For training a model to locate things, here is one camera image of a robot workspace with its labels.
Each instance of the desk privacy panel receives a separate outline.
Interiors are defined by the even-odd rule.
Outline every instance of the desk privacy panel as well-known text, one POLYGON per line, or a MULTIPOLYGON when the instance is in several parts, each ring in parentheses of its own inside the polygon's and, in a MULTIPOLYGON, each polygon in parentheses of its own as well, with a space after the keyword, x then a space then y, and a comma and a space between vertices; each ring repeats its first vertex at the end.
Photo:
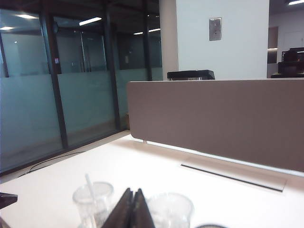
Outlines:
POLYGON ((304 171, 304 80, 130 82, 134 138, 304 171))

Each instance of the clear plastic cup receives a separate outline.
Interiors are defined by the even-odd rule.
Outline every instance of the clear plastic cup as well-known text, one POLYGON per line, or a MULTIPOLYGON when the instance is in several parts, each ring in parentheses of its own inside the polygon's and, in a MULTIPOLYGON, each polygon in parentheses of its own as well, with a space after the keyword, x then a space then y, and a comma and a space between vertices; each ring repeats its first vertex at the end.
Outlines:
POLYGON ((148 207, 156 228, 189 228, 193 203, 178 193, 163 193, 151 197, 148 207))
POLYGON ((93 192, 95 201, 87 185, 79 187, 73 194, 81 219, 79 228, 101 227, 110 214, 113 186, 106 182, 94 182, 93 192))

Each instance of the white desk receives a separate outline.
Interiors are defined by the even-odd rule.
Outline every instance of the white desk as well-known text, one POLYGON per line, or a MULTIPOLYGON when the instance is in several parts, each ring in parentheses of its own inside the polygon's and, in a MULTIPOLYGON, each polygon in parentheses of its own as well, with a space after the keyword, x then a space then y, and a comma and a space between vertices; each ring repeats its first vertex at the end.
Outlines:
POLYGON ((189 157, 200 156, 135 142, 128 135, 2 184, 1 192, 18 194, 18 202, 2 209, 1 216, 12 228, 76 228, 80 219, 72 194, 89 173, 92 181, 114 186, 114 202, 127 187, 142 188, 147 198, 166 191, 188 196, 195 207, 191 227, 303 227, 304 178, 265 171, 287 179, 281 193, 182 168, 189 157))

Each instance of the cable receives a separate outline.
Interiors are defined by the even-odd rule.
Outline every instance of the cable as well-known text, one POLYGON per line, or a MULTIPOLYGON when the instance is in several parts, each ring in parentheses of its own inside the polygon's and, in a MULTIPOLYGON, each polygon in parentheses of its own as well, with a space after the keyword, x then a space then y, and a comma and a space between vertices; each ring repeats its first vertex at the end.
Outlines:
POLYGON ((58 159, 58 158, 67 157, 67 156, 70 156, 70 155, 73 155, 73 154, 83 153, 83 152, 85 152, 85 151, 80 151, 80 152, 75 152, 75 153, 69 153, 69 154, 66 154, 66 155, 63 155, 63 156, 60 156, 60 157, 55 157, 55 158, 51 158, 51 159, 42 161, 42 162, 40 162, 40 163, 38 163, 38 164, 36 164, 36 165, 33 165, 33 166, 29 169, 29 171, 27 171, 27 172, 25 172, 24 174, 18 176, 17 178, 22 177, 22 176, 24 176, 24 175, 26 175, 26 174, 28 174, 28 173, 30 173, 30 172, 33 172, 33 171, 36 171, 36 170, 40 170, 40 169, 42 169, 42 168, 45 168, 45 167, 47 167, 47 166, 50 166, 50 165, 46 165, 46 166, 43 166, 43 167, 40 167, 40 168, 38 168, 38 169, 33 170, 33 168, 35 168, 36 166, 41 165, 41 164, 43 164, 43 163, 45 163, 45 162, 52 161, 52 160, 55 160, 55 159, 58 159))
POLYGON ((55 157, 55 158, 48 159, 48 160, 46 160, 46 161, 42 161, 42 162, 40 162, 40 163, 38 163, 38 164, 32 166, 32 167, 29 169, 29 171, 32 171, 33 168, 35 168, 36 166, 38 166, 38 165, 40 165, 40 164, 43 164, 43 163, 45 163, 45 162, 48 162, 48 161, 51 161, 51 160, 55 160, 55 159, 58 159, 58 158, 63 158, 63 157, 70 156, 70 155, 73 155, 73 154, 83 153, 83 152, 85 152, 85 151, 75 152, 75 153, 69 153, 69 154, 66 154, 66 155, 63 155, 63 156, 60 156, 60 157, 55 157))

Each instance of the ceiling light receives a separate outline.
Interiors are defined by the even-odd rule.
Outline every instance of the ceiling light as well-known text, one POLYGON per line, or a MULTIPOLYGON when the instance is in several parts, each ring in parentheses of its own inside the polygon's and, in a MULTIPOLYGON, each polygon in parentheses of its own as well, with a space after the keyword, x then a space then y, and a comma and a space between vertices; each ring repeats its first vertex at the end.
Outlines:
POLYGON ((10 29, 13 29, 14 27, 2 27, 0 28, 0 30, 10 30, 10 29))
POLYGON ((161 29, 160 28, 156 28, 156 29, 149 30, 149 32, 155 32, 155 31, 159 31, 159 30, 161 30, 161 29))
POLYGON ((27 15, 27 14, 16 14, 16 16, 20 17, 20 18, 26 18, 26 19, 39 19, 38 17, 34 17, 31 15, 27 15))
MULTIPOLYGON (((159 30, 161 30, 160 28, 156 28, 156 29, 151 29, 151 30, 149 30, 149 32, 155 32, 155 31, 159 31, 159 30)), ((141 35, 141 34, 143 34, 143 32, 136 32, 136 33, 133 33, 133 35, 141 35)))
POLYGON ((290 1, 289 3, 288 3, 288 5, 289 6, 291 6, 291 5, 295 5, 295 4, 299 4, 299 3, 304 3, 304 0, 294 0, 294 1, 290 1))
POLYGON ((80 26, 82 25, 86 25, 88 23, 92 23, 92 22, 95 22, 95 21, 98 21, 98 20, 101 20, 101 18, 92 18, 92 19, 89 19, 89 20, 84 20, 84 21, 81 21, 79 23, 80 26))

